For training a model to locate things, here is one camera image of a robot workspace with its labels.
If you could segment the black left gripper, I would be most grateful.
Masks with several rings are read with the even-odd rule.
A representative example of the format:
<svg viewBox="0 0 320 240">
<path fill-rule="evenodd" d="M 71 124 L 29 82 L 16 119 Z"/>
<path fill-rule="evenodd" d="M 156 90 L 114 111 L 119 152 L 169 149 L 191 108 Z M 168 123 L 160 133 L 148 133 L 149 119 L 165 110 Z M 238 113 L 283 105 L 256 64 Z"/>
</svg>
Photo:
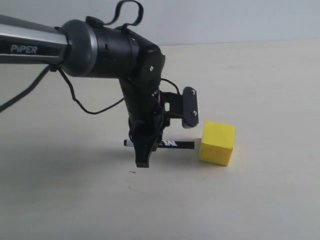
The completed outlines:
<svg viewBox="0 0 320 240">
<path fill-rule="evenodd" d="M 165 123 L 161 92 L 156 91 L 147 95 L 138 91 L 128 92 L 127 112 L 128 137 L 134 146 L 136 167 L 149 168 L 150 156 L 160 145 L 158 138 Z"/>
</svg>

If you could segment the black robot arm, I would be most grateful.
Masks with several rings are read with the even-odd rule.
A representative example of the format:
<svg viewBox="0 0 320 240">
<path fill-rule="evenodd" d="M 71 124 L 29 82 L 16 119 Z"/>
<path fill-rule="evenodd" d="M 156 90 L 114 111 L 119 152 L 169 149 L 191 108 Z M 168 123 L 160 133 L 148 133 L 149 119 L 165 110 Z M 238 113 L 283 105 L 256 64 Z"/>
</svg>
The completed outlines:
<svg viewBox="0 0 320 240">
<path fill-rule="evenodd" d="M 63 76 L 118 79 L 135 164 L 149 166 L 164 124 L 159 85 L 165 56 L 157 45 L 125 27 L 98 26 L 93 17 L 50 27 L 2 15 L 0 62 L 44 64 Z"/>
</svg>

